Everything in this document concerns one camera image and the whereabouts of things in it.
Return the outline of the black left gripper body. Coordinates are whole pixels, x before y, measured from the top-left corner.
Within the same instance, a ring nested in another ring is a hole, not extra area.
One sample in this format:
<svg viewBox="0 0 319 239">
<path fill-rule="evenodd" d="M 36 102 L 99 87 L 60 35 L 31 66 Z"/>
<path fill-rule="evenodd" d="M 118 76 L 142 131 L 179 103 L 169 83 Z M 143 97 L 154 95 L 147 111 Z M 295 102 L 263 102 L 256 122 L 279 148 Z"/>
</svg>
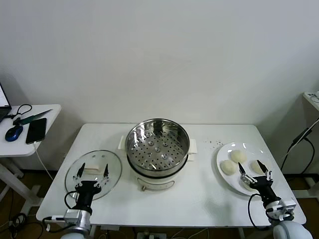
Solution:
<svg viewBox="0 0 319 239">
<path fill-rule="evenodd" d="M 81 186 L 76 187 L 78 199 L 74 209 L 83 211 L 92 211 L 91 204 L 94 195 L 100 193 L 100 187 L 97 181 L 81 181 Z"/>
</svg>

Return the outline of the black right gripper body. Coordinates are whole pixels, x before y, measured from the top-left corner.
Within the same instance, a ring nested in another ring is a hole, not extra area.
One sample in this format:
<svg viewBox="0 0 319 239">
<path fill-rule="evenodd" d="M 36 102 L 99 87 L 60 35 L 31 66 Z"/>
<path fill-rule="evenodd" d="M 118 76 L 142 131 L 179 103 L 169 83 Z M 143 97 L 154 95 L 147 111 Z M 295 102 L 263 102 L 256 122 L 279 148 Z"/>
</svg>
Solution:
<svg viewBox="0 0 319 239">
<path fill-rule="evenodd" d="M 268 180 L 266 176 L 257 176 L 253 177 L 253 179 L 255 179 L 255 181 L 251 182 L 249 186 L 259 192 L 264 207 L 281 199 L 272 189 L 273 181 Z"/>
</svg>

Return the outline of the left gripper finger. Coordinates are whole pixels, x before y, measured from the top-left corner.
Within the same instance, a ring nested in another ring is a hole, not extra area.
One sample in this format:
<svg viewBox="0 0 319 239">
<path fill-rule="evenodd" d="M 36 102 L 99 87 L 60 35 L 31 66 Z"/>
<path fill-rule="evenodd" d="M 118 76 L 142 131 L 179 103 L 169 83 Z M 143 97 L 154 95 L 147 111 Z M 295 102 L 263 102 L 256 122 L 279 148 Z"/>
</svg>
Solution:
<svg viewBox="0 0 319 239">
<path fill-rule="evenodd" d="M 76 175 L 73 176 L 73 181 L 75 183 L 75 187 L 81 186 L 80 179 L 83 175 L 84 168 L 85 168 L 85 163 L 82 164 L 82 166 L 78 169 Z"/>
<path fill-rule="evenodd" d="M 109 169 L 108 164 L 106 164 L 103 178 L 96 184 L 96 187 L 104 187 L 109 182 Z"/>
</svg>

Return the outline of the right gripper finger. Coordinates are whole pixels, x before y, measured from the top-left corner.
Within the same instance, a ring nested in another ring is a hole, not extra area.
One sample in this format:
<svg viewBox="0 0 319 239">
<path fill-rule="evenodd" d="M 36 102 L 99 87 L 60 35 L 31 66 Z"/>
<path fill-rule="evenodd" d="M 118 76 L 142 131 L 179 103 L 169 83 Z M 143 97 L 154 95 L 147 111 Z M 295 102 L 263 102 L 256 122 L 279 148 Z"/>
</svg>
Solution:
<svg viewBox="0 0 319 239">
<path fill-rule="evenodd" d="M 244 170 L 244 168 L 243 168 L 243 166 L 241 165 L 240 162 L 238 162 L 238 166 L 239 166 L 239 171 L 240 171 L 240 174 L 241 174 L 240 178 L 245 184 L 250 186 L 251 184 L 255 184 L 257 182 L 256 179 L 254 179 L 253 177 L 251 177 L 248 174 L 246 174 L 246 171 Z"/>
<path fill-rule="evenodd" d="M 269 171 L 265 164 L 263 164 L 260 160 L 257 160 L 259 167 L 262 172 L 265 174 L 268 181 L 272 181 L 272 171 Z"/>
</svg>

